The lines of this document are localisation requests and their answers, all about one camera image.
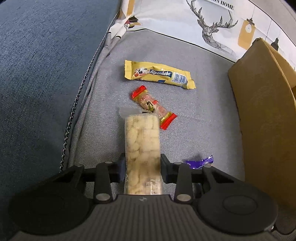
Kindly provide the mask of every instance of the barcode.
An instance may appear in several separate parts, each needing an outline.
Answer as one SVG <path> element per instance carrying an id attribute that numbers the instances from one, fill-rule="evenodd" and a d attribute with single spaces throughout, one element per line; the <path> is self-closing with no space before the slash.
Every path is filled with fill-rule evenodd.
<path id="1" fill-rule="evenodd" d="M 187 78 L 182 74 L 175 73 L 175 77 L 172 81 L 179 84 L 187 84 Z"/>

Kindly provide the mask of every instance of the purple candy wrapper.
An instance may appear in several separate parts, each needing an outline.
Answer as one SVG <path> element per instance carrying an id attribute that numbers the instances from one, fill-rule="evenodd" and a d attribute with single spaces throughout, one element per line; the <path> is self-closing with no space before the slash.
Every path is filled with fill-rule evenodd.
<path id="1" fill-rule="evenodd" d="M 214 158 L 212 155 L 205 159 L 202 159 L 201 161 L 185 161 L 185 163 L 188 164 L 191 169 L 199 169 L 204 165 L 211 164 L 213 162 L 214 162 Z"/>

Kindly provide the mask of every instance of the brown cardboard flap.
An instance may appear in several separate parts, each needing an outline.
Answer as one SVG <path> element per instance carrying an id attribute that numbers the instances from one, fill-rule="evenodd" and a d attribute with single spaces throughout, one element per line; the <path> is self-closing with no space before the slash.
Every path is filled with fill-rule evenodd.
<path id="1" fill-rule="evenodd" d="M 296 72 L 257 39 L 229 70 L 244 148 L 245 179 L 296 210 Z"/>

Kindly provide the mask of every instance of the deer illustration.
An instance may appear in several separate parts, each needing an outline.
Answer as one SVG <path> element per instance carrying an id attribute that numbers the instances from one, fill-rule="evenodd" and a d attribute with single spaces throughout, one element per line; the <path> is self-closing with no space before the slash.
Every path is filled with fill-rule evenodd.
<path id="1" fill-rule="evenodd" d="M 230 49 L 227 46 L 225 46 L 225 45 L 223 45 L 223 44 L 221 44 L 221 43 L 214 40 L 213 33 L 217 33 L 219 31 L 218 28 L 233 28 L 237 24 L 238 21 L 235 24 L 232 24 L 233 18 L 232 18 L 231 14 L 230 14 L 230 12 L 228 10 L 229 15 L 230 15 L 230 20 L 229 20 L 228 23 L 226 22 L 223 25 L 222 24 L 223 19 L 222 19 L 222 16 L 221 16 L 221 19 L 220 19 L 219 23 L 216 22 L 216 23 L 213 23 L 212 26 L 208 26 L 205 23 L 203 16 L 201 15 L 202 7 L 200 8 L 200 10 L 198 12 L 196 11 L 196 8 L 194 6 L 195 1 L 196 0 L 192 0 L 191 4 L 189 4 L 188 0 L 186 0 L 188 5 L 190 6 L 191 11 L 198 17 L 197 22 L 202 27 L 202 38 L 204 39 L 204 41 L 208 45 L 212 46 L 215 49 L 219 49 L 224 53 L 228 53 L 230 55 L 233 55 L 233 50 L 232 49 Z"/>

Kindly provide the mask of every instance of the beige snack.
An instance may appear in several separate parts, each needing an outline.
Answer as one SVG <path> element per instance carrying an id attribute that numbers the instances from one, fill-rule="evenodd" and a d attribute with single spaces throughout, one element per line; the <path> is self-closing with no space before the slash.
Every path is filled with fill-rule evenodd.
<path id="1" fill-rule="evenodd" d="M 138 114 L 126 117 L 125 145 L 125 194 L 162 194 L 158 116 Z"/>

